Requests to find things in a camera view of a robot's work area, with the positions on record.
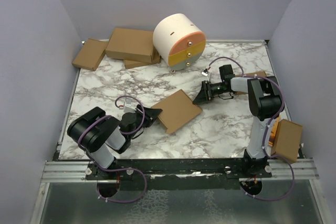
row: flat cardboard box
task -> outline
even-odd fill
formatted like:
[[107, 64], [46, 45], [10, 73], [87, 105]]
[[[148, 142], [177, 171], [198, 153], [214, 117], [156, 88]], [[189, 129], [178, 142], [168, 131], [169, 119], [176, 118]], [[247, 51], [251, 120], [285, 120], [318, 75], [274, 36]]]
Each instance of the flat cardboard box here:
[[[254, 75], [258, 75], [258, 76], [263, 76], [263, 77], [266, 77], [266, 72], [265, 71], [260, 71], [260, 72], [254, 72], [254, 73], [246, 73], [244, 75], [246, 76], [254, 76]], [[240, 95], [240, 94], [247, 94], [245, 92], [236, 92], [236, 95]]]
[[162, 109], [159, 120], [167, 128], [167, 134], [174, 133], [202, 112], [202, 109], [194, 105], [182, 89], [155, 104], [152, 108]]
[[295, 163], [298, 158], [301, 133], [301, 125], [282, 119], [277, 128], [271, 154], [281, 155], [290, 163]]
[[146, 63], [146, 62], [140, 62], [140, 61], [134, 61], [134, 60], [124, 60], [124, 65], [126, 69], [130, 69], [130, 68], [137, 68], [137, 67], [157, 64], [157, 63], [160, 63], [160, 61], [161, 61], [160, 55], [155, 50], [152, 63]]
[[88, 39], [73, 60], [72, 65], [95, 71], [105, 56], [106, 41]]
[[106, 55], [112, 59], [153, 61], [153, 32], [115, 28], [106, 47]]

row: glass panel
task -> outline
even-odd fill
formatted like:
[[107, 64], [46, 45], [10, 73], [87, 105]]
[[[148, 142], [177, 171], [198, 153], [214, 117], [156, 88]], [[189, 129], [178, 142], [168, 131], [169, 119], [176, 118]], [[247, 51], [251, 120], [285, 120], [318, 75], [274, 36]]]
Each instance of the glass panel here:
[[[260, 195], [279, 196], [289, 186], [290, 181], [267, 181]], [[139, 192], [118, 194], [118, 199], [129, 199]], [[151, 190], [132, 204], [97, 197], [94, 183], [51, 184], [41, 223], [322, 223], [308, 180], [298, 180], [289, 197], [274, 202], [224, 189]]]

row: cable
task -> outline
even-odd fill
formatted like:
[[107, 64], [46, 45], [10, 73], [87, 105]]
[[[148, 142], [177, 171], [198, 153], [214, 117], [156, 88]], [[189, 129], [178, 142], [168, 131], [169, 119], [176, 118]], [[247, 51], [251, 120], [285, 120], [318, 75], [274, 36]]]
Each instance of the cable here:
[[117, 102], [118, 102], [121, 98], [130, 98], [130, 99], [133, 99], [134, 101], [138, 102], [138, 104], [140, 105], [140, 107], [141, 107], [141, 109], [142, 109], [142, 120], [141, 120], [141, 123], [139, 124], [139, 126], [138, 126], [134, 131], [130, 131], [130, 132], [122, 132], [122, 131], [120, 131], [120, 133], [123, 134], [123, 135], [131, 135], [131, 134], [137, 132], [139, 129], [141, 129], [141, 127], [142, 127], [142, 125], [143, 125], [143, 122], [145, 121], [145, 108], [143, 107], [143, 105], [142, 105], [142, 103], [140, 102], [140, 100], [138, 100], [137, 98], [135, 98], [135, 97], [133, 97], [133, 96], [131, 96], [131, 95], [121, 95], [121, 96], [119, 96], [119, 97], [115, 100], [115, 102], [114, 102], [114, 104], [115, 104], [115, 106], [116, 106], [117, 108], [119, 108], [120, 106], [122, 106], [122, 105], [119, 105], [119, 106], [117, 105]]
[[120, 185], [120, 174], [117, 173], [117, 182], [116, 182], [116, 189], [119, 189], [119, 185]]
[[[94, 123], [92, 123], [82, 134], [81, 134], [81, 136], [79, 137], [79, 139], [78, 139], [78, 141], [77, 141], [77, 144], [78, 144], [78, 147], [81, 149], [81, 150], [83, 150], [83, 151], [85, 151], [86, 153], [87, 153], [87, 151], [86, 151], [86, 149], [81, 145], [81, 142], [82, 142], [82, 140], [83, 140], [83, 138], [86, 136], [86, 134], [88, 134], [88, 132], [93, 128], [93, 127], [95, 127], [97, 124], [99, 124], [100, 122], [102, 122], [103, 120], [105, 120], [105, 119], [108, 119], [108, 118], [110, 118], [111, 116], [110, 115], [105, 115], [105, 116], [103, 116], [102, 118], [100, 118], [100, 119], [98, 119], [98, 120], [96, 120]], [[110, 198], [104, 198], [104, 197], [102, 197], [101, 195], [100, 195], [100, 193], [99, 193], [99, 190], [98, 190], [98, 194], [99, 194], [99, 196], [100, 197], [102, 197], [103, 199], [105, 199], [105, 200], [108, 200], [108, 201], [111, 201], [111, 202], [115, 202], [115, 203], [132, 203], [132, 202], [135, 202], [135, 201], [137, 201], [137, 200], [139, 200], [139, 199], [141, 199], [144, 195], [145, 195], [145, 193], [146, 193], [146, 190], [147, 190], [147, 179], [146, 179], [146, 176], [144, 175], [144, 173], [142, 172], [142, 171], [140, 171], [139, 169], [135, 169], [135, 168], [120, 168], [120, 169], [106, 169], [106, 168], [103, 168], [103, 167], [101, 167], [90, 155], [88, 155], [88, 157], [89, 157], [89, 159], [91, 160], [91, 161], [93, 161], [94, 163], [95, 163], [95, 165], [97, 165], [98, 166], [98, 168], [99, 169], [101, 169], [102, 171], [104, 171], [104, 172], [121, 172], [121, 171], [124, 171], [124, 170], [133, 170], [133, 171], [136, 171], [136, 172], [138, 172], [138, 173], [140, 173], [141, 174], [141, 176], [143, 177], [143, 180], [144, 180], [144, 182], [145, 182], [145, 185], [144, 185], [144, 188], [143, 188], [143, 191], [142, 191], [142, 193], [140, 194], [140, 196], [138, 196], [137, 198], [135, 198], [135, 199], [132, 199], [132, 200], [117, 200], [117, 199], [110, 199]]]
[[264, 77], [264, 76], [257, 76], [255, 75], [254, 77], [249, 77], [249, 76], [243, 76], [245, 78], [260, 78], [260, 79], [264, 79], [266, 81], [269, 81], [270, 83], [272, 83], [280, 92], [280, 98], [281, 98], [281, 106], [280, 106], [280, 109], [278, 110], [277, 113], [275, 113], [267, 122], [267, 129], [265, 130], [264, 132], [264, 135], [262, 136], [262, 143], [261, 143], [261, 148], [263, 148], [262, 150], [264, 151], [264, 154], [267, 156], [267, 158], [279, 158], [281, 160], [283, 160], [285, 163], [288, 164], [289, 168], [290, 168], [290, 171], [292, 173], [292, 184], [290, 186], [290, 189], [282, 196], [278, 197], [278, 198], [262, 198], [262, 197], [259, 197], [259, 196], [256, 196], [256, 195], [252, 195], [252, 194], [249, 194], [248, 192], [246, 192], [242, 187], [240, 187], [247, 196], [251, 197], [251, 198], [255, 198], [255, 199], [259, 199], [259, 200], [264, 200], [264, 201], [277, 201], [277, 200], [281, 200], [283, 198], [286, 198], [294, 189], [294, 185], [295, 185], [295, 175], [294, 175], [294, 170], [293, 170], [293, 167], [291, 166], [290, 162], [283, 156], [281, 155], [268, 155], [267, 151], [266, 151], [266, 148], [265, 148], [265, 141], [266, 141], [266, 136], [267, 136], [267, 133], [268, 133], [268, 130], [270, 128], [270, 123], [272, 120], [274, 120], [275, 118], [277, 118], [279, 116], [279, 114], [281, 113], [281, 111], [284, 109], [285, 107], [285, 97], [283, 95], [283, 92], [280, 88], [280, 86], [275, 83], [274, 81], [272, 81], [271, 79], [267, 78], [267, 77]]
[[142, 128], [142, 132], [140, 132], [138, 135], [134, 136], [132, 138], [132, 140], [138, 138], [139, 136], [141, 136], [144, 131], [145, 131], [145, 128]]
[[234, 96], [231, 94], [231, 92], [229, 93], [230, 94], [230, 98], [223, 98], [221, 97], [219, 94], [217, 95], [219, 98], [221, 98], [222, 100], [231, 100], [234, 98]]
[[220, 57], [214, 59], [213, 61], [211, 61], [211, 62], [209, 63], [208, 70], [210, 69], [210, 66], [211, 66], [215, 61], [220, 60], [220, 59], [227, 59], [227, 60], [233, 61], [235, 64], [237, 64], [237, 65], [240, 67], [240, 69], [241, 69], [241, 75], [242, 75], [242, 76], [244, 75], [243, 67], [242, 67], [237, 61], [235, 61], [234, 59], [231, 59], [231, 58], [229, 58], [229, 57], [225, 57], [225, 56], [220, 56]]
[[256, 179], [257, 179], [257, 175], [255, 175], [254, 177], [248, 178], [247, 180], [245, 180], [245, 181], [243, 181], [243, 182], [248, 182], [248, 181], [250, 181], [250, 180], [253, 179], [253, 178], [254, 178], [254, 180], [256, 181]]
[[122, 171], [124, 171], [124, 170], [133, 170], [133, 171], [135, 171], [135, 172], [140, 173], [140, 175], [143, 177], [143, 180], [144, 180], [144, 182], [145, 182], [145, 185], [144, 185], [144, 188], [143, 188], [142, 193], [141, 193], [139, 196], [137, 196], [137, 198], [135, 198], [135, 199], [130, 199], [130, 200], [118, 200], [118, 199], [106, 198], [106, 197], [101, 196], [101, 194], [100, 194], [100, 192], [99, 192], [99, 188], [97, 188], [97, 193], [98, 193], [98, 195], [99, 195], [98, 198], [103, 198], [103, 199], [106, 200], [106, 201], [110, 201], [110, 202], [114, 202], [114, 203], [123, 203], [123, 204], [126, 204], [126, 203], [133, 203], [133, 202], [136, 202], [136, 201], [138, 201], [139, 199], [141, 199], [141, 198], [145, 195], [146, 190], [147, 190], [147, 179], [146, 179], [146, 176], [144, 175], [144, 173], [143, 173], [142, 171], [140, 171], [139, 169], [135, 169], [135, 168], [105, 169], [105, 168], [101, 167], [100, 165], [98, 165], [97, 163], [96, 163], [96, 165], [97, 165], [101, 170], [103, 170], [104, 172], [113, 172], [113, 173], [115, 173], [115, 172], [122, 172]]

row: brown cardboard box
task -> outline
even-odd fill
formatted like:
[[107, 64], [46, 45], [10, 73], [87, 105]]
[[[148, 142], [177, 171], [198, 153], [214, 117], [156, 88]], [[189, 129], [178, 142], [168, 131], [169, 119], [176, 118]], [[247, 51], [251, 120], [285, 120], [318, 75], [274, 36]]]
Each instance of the brown cardboard box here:
[[298, 158], [302, 126], [286, 119], [279, 122], [271, 154], [278, 154], [290, 163], [295, 163]]
[[157, 63], [160, 63], [160, 61], [161, 61], [160, 55], [157, 52], [157, 50], [155, 50], [152, 63], [133, 61], [133, 60], [124, 60], [124, 65], [126, 69], [130, 69], [130, 68], [137, 68], [137, 67], [157, 64]]
[[[266, 73], [265, 73], [265, 71], [254, 72], [254, 73], [246, 73], [244, 75], [246, 75], [246, 76], [254, 76], [255, 74], [258, 75], [258, 76], [263, 76], [263, 77], [267, 76]], [[247, 94], [247, 93], [245, 93], [245, 92], [236, 92], [236, 95], [240, 95], [240, 94]]]
[[153, 32], [115, 28], [106, 47], [112, 59], [152, 63], [154, 53]]
[[167, 128], [167, 134], [174, 133], [202, 112], [202, 109], [194, 105], [182, 89], [163, 99], [152, 108], [162, 109], [159, 120]]
[[72, 62], [77, 68], [95, 71], [105, 56], [106, 41], [88, 39]]

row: metal rail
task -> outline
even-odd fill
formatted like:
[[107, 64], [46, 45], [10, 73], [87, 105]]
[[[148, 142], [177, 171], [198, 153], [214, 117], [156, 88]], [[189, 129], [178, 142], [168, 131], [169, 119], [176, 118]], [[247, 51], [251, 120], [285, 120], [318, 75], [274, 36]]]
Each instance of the metal rail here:
[[[42, 183], [96, 183], [97, 180], [86, 180], [85, 170], [88, 161], [47, 162], [42, 175]], [[261, 180], [286, 180], [291, 179], [291, 171], [287, 164], [279, 160], [269, 160], [272, 169], [272, 178]], [[295, 179], [318, 179], [319, 175], [312, 159], [298, 159], [292, 164]], [[115, 183], [115, 180], [100, 180], [100, 183]]]

